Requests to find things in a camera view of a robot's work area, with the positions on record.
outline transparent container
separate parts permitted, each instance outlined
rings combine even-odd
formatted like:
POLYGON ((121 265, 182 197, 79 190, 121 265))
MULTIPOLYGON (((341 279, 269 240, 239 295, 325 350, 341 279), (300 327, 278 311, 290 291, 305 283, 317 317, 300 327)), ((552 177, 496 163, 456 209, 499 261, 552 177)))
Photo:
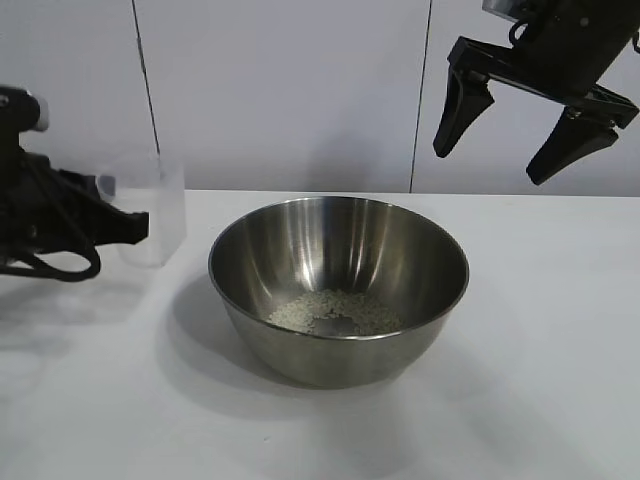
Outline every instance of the transparent container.
POLYGON ((186 235, 184 167, 155 152, 134 152, 108 162, 96 176, 103 200, 125 212, 149 212, 149 236, 118 245, 121 258, 141 268, 159 268, 186 235))

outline white tabletop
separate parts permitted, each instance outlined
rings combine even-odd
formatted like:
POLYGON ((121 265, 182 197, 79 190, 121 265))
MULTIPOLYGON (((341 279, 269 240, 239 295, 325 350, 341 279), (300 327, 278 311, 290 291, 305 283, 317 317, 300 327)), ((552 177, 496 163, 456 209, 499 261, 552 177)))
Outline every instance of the white tabletop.
POLYGON ((370 195, 435 220, 471 282, 399 378, 289 385, 206 277, 240 215, 300 194, 189 192, 156 272, 0 280, 0 478, 640 478, 640 199, 370 195))

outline uncooked rice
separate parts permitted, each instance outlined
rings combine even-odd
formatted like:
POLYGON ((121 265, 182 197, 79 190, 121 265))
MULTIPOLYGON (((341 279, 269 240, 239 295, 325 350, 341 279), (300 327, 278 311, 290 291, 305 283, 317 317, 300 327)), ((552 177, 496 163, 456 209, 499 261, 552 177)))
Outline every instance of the uncooked rice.
POLYGON ((269 321, 296 332, 333 336, 379 335, 402 328, 399 315, 376 298, 340 290, 307 292, 279 307, 269 321))

